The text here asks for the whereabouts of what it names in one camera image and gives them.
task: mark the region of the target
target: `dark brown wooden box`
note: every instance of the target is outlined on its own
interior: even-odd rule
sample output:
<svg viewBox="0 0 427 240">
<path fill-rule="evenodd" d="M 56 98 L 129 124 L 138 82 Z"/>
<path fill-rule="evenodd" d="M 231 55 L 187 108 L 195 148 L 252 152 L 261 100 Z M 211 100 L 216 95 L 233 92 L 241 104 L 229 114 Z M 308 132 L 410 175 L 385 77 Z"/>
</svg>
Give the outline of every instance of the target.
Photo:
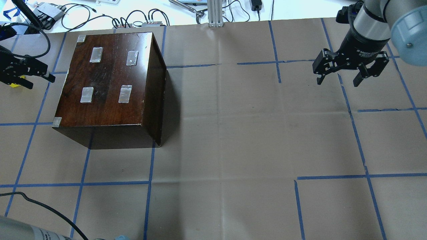
<svg viewBox="0 0 427 240">
<path fill-rule="evenodd" d="M 152 32 L 79 37 L 53 121 L 53 129 L 89 149 L 161 144 L 166 65 Z M 102 47 L 100 62 L 90 62 Z M 136 66 L 126 65 L 138 51 Z M 122 85 L 132 85 L 129 103 L 119 103 Z M 91 103 L 82 89 L 93 87 Z"/>
</svg>

